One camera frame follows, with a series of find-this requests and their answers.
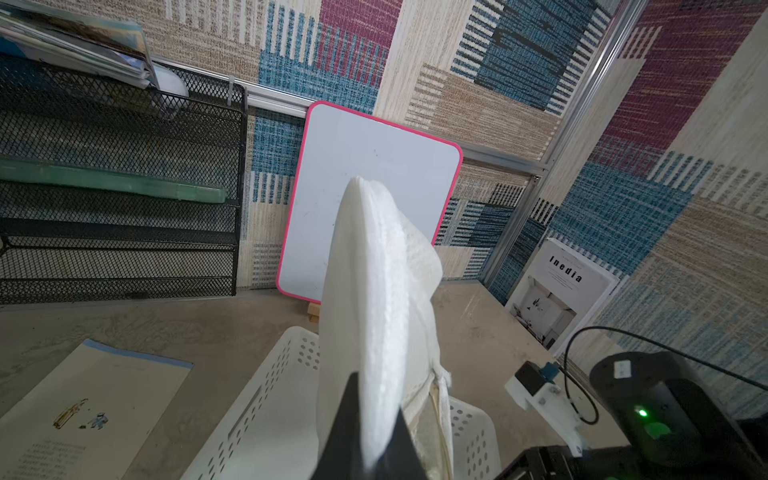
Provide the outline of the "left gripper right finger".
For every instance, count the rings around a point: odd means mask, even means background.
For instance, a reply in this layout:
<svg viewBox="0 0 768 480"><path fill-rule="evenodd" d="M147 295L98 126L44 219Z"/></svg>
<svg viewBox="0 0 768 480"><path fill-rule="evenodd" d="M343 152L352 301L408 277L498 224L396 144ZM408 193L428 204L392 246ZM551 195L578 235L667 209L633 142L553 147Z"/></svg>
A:
<svg viewBox="0 0 768 480"><path fill-rule="evenodd" d="M399 412L392 437L376 464L377 480L427 480L410 432Z"/></svg>

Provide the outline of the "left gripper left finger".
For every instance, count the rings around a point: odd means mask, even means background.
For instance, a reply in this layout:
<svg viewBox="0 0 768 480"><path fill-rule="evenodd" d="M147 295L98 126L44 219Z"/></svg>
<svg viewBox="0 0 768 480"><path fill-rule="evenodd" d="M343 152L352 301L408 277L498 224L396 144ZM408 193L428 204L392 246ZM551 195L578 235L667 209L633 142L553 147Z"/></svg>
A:
<svg viewBox="0 0 768 480"><path fill-rule="evenodd" d="M363 478L358 373L355 372L348 379L326 445L311 479L358 480Z"/></svg>

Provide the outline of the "white mesh laundry bag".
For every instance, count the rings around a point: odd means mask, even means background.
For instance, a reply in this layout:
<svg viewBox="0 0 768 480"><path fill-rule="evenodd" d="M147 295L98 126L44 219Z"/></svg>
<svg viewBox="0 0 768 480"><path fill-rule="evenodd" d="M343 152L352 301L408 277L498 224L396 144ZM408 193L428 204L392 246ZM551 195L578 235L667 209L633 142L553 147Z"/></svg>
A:
<svg viewBox="0 0 768 480"><path fill-rule="evenodd" d="M450 479L451 377L441 363L431 303L442 265L407 218L401 225L402 262L375 266L373 254L346 253L327 275L319 320L318 461L348 379L357 372L363 479L376 479L399 412L427 479Z"/></svg>

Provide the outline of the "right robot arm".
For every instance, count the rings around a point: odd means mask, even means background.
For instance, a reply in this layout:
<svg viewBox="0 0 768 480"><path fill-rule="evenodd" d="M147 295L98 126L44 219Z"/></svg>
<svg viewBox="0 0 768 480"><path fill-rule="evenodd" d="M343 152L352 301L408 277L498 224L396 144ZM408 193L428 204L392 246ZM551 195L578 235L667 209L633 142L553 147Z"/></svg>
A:
<svg viewBox="0 0 768 480"><path fill-rule="evenodd" d="M628 445L593 449L556 367L525 362L506 384L564 445L524 450L502 479L764 479L767 418L734 420L674 353L625 352L596 364L589 382Z"/></svg>

